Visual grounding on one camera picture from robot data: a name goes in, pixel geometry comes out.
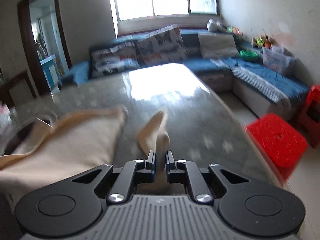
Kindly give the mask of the cream beige sweater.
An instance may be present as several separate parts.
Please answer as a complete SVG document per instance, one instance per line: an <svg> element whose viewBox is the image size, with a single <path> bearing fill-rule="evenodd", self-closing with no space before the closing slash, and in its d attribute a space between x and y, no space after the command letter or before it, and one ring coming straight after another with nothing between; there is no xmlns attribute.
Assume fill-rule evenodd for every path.
<svg viewBox="0 0 320 240"><path fill-rule="evenodd" d="M112 164L128 114L117 105L75 111L53 125L35 122L12 154L1 156L1 194L11 210L31 191Z"/></svg>

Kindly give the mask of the red plastic stool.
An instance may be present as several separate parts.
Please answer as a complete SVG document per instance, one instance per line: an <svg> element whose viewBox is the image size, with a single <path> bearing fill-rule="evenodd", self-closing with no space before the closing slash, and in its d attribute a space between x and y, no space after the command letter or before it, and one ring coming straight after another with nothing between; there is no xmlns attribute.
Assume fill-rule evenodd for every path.
<svg viewBox="0 0 320 240"><path fill-rule="evenodd" d="M308 148L306 139L273 113L245 125L244 129L280 183L286 184Z"/></svg>
<svg viewBox="0 0 320 240"><path fill-rule="evenodd" d="M313 85L298 117L298 123L307 130L309 144L312 148L316 148L319 144L319 95L319 85Z"/></svg>

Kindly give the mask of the butterfly print pillow left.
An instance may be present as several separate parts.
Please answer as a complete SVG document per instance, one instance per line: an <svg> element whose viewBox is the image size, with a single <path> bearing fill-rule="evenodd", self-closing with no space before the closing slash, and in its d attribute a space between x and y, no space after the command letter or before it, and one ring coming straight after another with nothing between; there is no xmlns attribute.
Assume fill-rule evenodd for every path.
<svg viewBox="0 0 320 240"><path fill-rule="evenodd" d="M113 75L140 68L136 46L125 42L112 48L90 52L92 78Z"/></svg>

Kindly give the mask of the butterfly print pillow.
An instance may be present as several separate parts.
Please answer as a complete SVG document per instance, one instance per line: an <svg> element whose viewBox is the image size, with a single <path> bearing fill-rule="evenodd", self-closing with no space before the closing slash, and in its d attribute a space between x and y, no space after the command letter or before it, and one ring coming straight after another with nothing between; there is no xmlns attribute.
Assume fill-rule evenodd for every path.
<svg viewBox="0 0 320 240"><path fill-rule="evenodd" d="M179 63L188 57L178 25L170 25L148 33L136 47L146 66Z"/></svg>
<svg viewBox="0 0 320 240"><path fill-rule="evenodd" d="M112 48L90 52L92 78L113 75L140 68L136 46L125 42Z"/></svg>

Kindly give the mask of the blue sectional sofa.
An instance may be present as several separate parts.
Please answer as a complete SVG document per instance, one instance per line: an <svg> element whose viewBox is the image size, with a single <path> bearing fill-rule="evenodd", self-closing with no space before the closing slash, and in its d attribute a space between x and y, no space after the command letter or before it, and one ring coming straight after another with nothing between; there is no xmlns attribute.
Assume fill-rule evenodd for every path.
<svg viewBox="0 0 320 240"><path fill-rule="evenodd" d="M233 92L256 116L274 113L290 120L303 105L309 87L294 76L282 76L260 63L244 61L241 57L205 59L200 52L199 34L207 31L180 31L188 57L179 62L192 71L213 91ZM60 86L82 85L92 78L90 52L112 48L125 42L147 38L147 34L121 37L105 45L91 47L89 59L71 67L60 80ZM148 68L137 49L140 69Z"/></svg>

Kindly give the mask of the butterfly print pillow right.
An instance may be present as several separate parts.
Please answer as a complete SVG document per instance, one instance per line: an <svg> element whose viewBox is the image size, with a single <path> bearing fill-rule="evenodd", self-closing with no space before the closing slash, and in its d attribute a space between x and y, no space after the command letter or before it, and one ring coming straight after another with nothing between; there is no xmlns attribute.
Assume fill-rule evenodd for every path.
<svg viewBox="0 0 320 240"><path fill-rule="evenodd" d="M148 33L136 47L146 66L179 63L188 57L178 25L170 25Z"/></svg>

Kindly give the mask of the grey plain cushion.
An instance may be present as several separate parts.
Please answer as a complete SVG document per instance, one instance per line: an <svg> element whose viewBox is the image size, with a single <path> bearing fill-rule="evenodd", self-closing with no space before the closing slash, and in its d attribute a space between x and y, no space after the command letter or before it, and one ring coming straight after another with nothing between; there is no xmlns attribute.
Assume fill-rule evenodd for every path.
<svg viewBox="0 0 320 240"><path fill-rule="evenodd" d="M235 40L231 34L199 34L200 52L205 59L239 57Z"/></svg>

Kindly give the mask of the green plastic basin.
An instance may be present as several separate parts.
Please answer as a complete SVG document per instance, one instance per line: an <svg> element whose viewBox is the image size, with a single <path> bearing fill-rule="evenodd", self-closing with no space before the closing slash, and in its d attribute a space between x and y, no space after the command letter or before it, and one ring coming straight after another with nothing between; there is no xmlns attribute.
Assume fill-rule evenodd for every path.
<svg viewBox="0 0 320 240"><path fill-rule="evenodd" d="M260 55L252 50L240 50L240 57L244 61L257 62L260 59Z"/></svg>

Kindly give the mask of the blue white cabinet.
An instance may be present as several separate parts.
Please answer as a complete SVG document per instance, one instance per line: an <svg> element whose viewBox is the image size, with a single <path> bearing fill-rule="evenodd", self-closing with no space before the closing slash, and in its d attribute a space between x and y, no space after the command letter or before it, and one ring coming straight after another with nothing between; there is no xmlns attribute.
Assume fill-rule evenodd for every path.
<svg viewBox="0 0 320 240"><path fill-rule="evenodd" d="M47 80L50 90L52 90L60 81L59 70L56 65L56 56L50 55L49 57L40 61L42 70Z"/></svg>

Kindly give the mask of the dark wooden sideboard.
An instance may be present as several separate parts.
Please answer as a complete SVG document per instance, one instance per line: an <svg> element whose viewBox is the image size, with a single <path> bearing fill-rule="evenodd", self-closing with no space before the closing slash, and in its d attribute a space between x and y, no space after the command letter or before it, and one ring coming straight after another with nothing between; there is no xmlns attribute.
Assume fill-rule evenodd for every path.
<svg viewBox="0 0 320 240"><path fill-rule="evenodd" d="M1 80L1 104L16 107L37 98L27 70L10 79Z"/></svg>

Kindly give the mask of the white plush toy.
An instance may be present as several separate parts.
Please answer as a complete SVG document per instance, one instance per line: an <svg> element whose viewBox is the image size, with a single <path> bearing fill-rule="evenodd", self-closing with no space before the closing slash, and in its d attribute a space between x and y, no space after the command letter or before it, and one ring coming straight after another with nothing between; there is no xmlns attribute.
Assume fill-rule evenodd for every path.
<svg viewBox="0 0 320 240"><path fill-rule="evenodd" d="M209 32L223 32L225 31L225 28L223 26L223 23L221 21L214 21L213 19L209 19L207 22L207 30Z"/></svg>

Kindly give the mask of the clear plastic storage box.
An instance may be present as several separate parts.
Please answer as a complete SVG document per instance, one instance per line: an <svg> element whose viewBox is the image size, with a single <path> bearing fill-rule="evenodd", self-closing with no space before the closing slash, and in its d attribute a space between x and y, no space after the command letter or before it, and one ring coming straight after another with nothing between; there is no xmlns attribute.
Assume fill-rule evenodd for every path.
<svg viewBox="0 0 320 240"><path fill-rule="evenodd" d="M286 55L283 48L276 50L263 47L263 65L282 75L293 75L297 58L294 56Z"/></svg>

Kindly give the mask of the colourful plush toys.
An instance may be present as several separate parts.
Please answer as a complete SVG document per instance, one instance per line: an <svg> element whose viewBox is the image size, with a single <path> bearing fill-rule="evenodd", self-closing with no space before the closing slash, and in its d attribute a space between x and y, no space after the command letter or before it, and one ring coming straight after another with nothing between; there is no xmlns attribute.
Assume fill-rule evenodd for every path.
<svg viewBox="0 0 320 240"><path fill-rule="evenodd" d="M261 35L257 38L253 37L251 45L253 48L268 48L271 49L273 44L273 38L268 35Z"/></svg>

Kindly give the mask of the dark wooden door frame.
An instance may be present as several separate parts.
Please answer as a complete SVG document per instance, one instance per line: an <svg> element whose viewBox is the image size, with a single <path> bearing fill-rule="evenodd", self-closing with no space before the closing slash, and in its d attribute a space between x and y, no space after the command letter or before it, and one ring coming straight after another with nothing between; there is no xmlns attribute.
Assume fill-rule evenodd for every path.
<svg viewBox="0 0 320 240"><path fill-rule="evenodd" d="M39 95L50 90L40 61L56 56L60 80L72 63L62 27L59 0L21 0L17 5L23 49Z"/></svg>

